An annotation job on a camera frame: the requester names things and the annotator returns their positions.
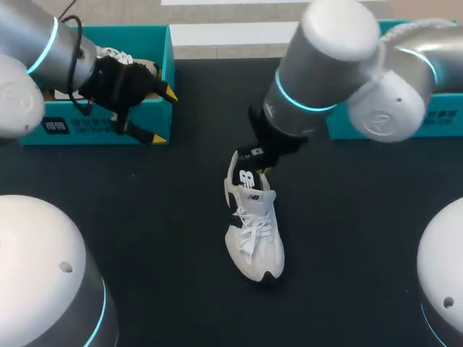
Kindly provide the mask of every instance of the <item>cyan led ring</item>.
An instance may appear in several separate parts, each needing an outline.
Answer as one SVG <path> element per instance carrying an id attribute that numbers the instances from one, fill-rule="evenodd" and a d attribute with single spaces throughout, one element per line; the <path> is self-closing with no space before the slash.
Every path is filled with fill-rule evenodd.
<path id="1" fill-rule="evenodd" d="M 90 338 L 88 339 L 88 341 L 85 343 L 85 345 L 83 347 L 89 347 L 90 346 L 90 344 L 95 339 L 96 334 L 98 334 L 98 331 L 100 330 L 101 323 L 103 322 L 104 313 L 106 311 L 106 285 L 104 284 L 104 279 L 101 279 L 101 281 L 103 282 L 103 309 L 101 310 L 100 319 L 98 320 L 98 323 L 95 326 L 95 330 L 93 331 L 92 335 L 90 336 Z"/>
<path id="2" fill-rule="evenodd" d="M 438 76 L 437 76 L 437 71 L 436 71 L 436 68 L 433 66 L 433 64 L 429 61 L 428 58 L 426 58 L 423 54 L 419 53 L 419 52 L 416 52 L 416 51 L 412 51 L 411 49 L 407 49 L 407 48 L 402 48 L 402 47 L 396 47 L 399 51 L 402 51 L 402 52 L 405 52 L 405 53 L 410 53 L 410 54 L 413 54 L 414 56 L 420 58 L 421 60 L 423 60 L 430 68 L 431 70 L 433 71 L 433 75 L 434 75 L 434 82 L 436 84 L 438 84 Z"/>
<path id="3" fill-rule="evenodd" d="M 287 92 L 284 91 L 283 89 L 283 86 L 281 85 L 281 82 L 280 82 L 280 76 L 279 76 L 279 70 L 277 69 L 275 71 L 275 83 L 278 87 L 278 89 L 280 89 L 280 92 L 281 94 L 290 102 L 292 103 L 293 105 L 303 109 L 303 110 L 306 110 L 306 111 L 310 111 L 310 112 L 326 112 L 326 111 L 329 111 L 333 108 L 336 107 L 336 105 L 332 105 L 332 106 L 329 106 L 329 107 L 322 107 L 322 108 L 313 108 L 313 107 L 309 107 L 309 106 L 306 106 L 306 105 L 302 105 L 301 103 L 298 103 L 295 99 L 291 98 Z"/>
<path id="4" fill-rule="evenodd" d="M 422 304 L 421 304 L 421 311 L 422 311 L 423 317 L 425 318 L 426 324 L 428 324 L 428 327 L 431 330 L 431 332 L 433 333 L 433 335 L 438 339 L 438 341 L 442 344 L 443 347 L 447 347 L 447 345 L 437 336 L 437 334 L 434 331 L 433 327 L 431 327 L 431 324 L 429 323 L 428 318 L 426 317 L 425 308 L 422 306 Z"/>
<path id="5" fill-rule="evenodd" d="M 48 55 L 48 52 L 51 50 L 51 47 L 53 43 L 55 42 L 56 34 L 58 33 L 58 26 L 59 26 L 58 20 L 57 18 L 54 17 L 53 30 L 51 31 L 50 38 L 48 39 L 48 42 L 45 48 L 43 49 L 42 53 L 37 58 L 35 63 L 27 70 L 28 74 L 32 74 L 40 66 L 40 64 L 42 64 L 43 60 Z"/>

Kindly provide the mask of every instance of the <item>cable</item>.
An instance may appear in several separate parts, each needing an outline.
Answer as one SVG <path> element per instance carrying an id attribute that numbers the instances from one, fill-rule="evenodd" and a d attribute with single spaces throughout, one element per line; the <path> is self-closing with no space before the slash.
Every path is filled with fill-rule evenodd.
<path id="1" fill-rule="evenodd" d="M 74 6 L 76 1 L 77 0 L 72 0 L 71 4 L 69 4 L 69 6 L 66 7 L 66 9 L 63 11 L 63 13 L 61 13 L 61 15 L 58 17 L 59 20 L 61 20 L 61 18 L 64 17 L 64 15 L 69 11 L 69 9 Z"/>
<path id="2" fill-rule="evenodd" d="M 74 106 L 80 112 L 82 112 L 82 114 L 84 114 L 85 116 L 89 116 L 92 111 L 93 104 L 90 101 L 88 101 L 86 107 L 82 106 L 75 100 L 74 95 L 72 94 L 72 90 L 74 89 L 74 73 L 75 73 L 75 67 L 77 66 L 77 60 L 79 59 L 79 55 L 80 55 L 80 44 L 82 42 L 83 28 L 82 28 L 82 22 L 80 21 L 80 18 L 73 14 L 71 14 L 70 16 L 67 16 L 61 21 L 65 23 L 70 20 L 75 20 L 77 23 L 77 40 L 74 46 L 74 50 L 72 52 L 71 67 L 69 69 L 69 76 L 67 78 L 67 94 L 69 96 L 69 99 L 74 104 Z"/>

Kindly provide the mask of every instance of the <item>black table surface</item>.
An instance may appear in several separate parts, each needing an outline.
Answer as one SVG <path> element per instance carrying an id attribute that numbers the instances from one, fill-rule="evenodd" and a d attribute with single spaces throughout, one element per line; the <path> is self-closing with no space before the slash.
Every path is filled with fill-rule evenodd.
<path id="1" fill-rule="evenodd" d="M 417 246 L 463 196 L 463 140 L 320 142 L 282 158 L 268 178 L 284 277 L 263 288 L 234 269 L 223 180 L 277 64 L 178 61 L 165 147 L 0 149 L 0 194 L 44 199 L 80 228 L 121 347 L 426 346 Z"/>

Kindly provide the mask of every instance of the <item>sneaker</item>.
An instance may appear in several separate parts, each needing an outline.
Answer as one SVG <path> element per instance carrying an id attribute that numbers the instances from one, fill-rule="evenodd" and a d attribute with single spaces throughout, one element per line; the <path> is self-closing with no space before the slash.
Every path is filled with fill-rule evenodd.
<path id="1" fill-rule="evenodd" d="M 115 58 L 117 61 L 125 65 L 133 64 L 133 63 L 143 64 L 155 76 L 158 73 L 156 70 L 156 65 L 152 61 L 146 60 L 146 59 L 133 59 L 131 55 L 125 52 L 122 52 L 122 51 L 119 52 L 118 50 L 114 48 L 109 48 L 109 47 L 103 48 L 103 47 L 97 46 L 96 56 L 98 58 L 103 58 L 104 56 L 110 56 L 111 58 Z"/>
<path id="2" fill-rule="evenodd" d="M 234 264 L 250 280 L 272 282 L 284 268 L 284 249 L 276 224 L 273 201 L 263 174 L 240 171 L 243 185 L 233 185 L 232 177 L 238 160 L 235 152 L 225 179 L 225 197 L 231 210 L 231 224 L 225 235 L 226 248 Z"/>

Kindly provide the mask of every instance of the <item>white shoelace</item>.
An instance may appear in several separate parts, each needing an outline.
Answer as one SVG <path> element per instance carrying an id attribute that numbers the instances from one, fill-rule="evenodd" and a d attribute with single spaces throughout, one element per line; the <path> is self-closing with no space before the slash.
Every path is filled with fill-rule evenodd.
<path id="1" fill-rule="evenodd" d="M 133 64 L 133 58 L 131 55 L 124 52 L 119 52 L 114 48 L 103 48 L 101 53 L 103 56 L 110 56 L 111 58 L 115 58 L 117 61 L 125 65 Z"/>
<path id="2" fill-rule="evenodd" d="M 272 234 L 272 225 L 268 213 L 264 217 L 252 215 L 244 207 L 239 207 L 235 215 L 239 216 L 243 223 L 241 231 L 241 242 L 238 249 L 249 255 L 247 262 L 252 264 L 252 254 L 259 239 Z"/>

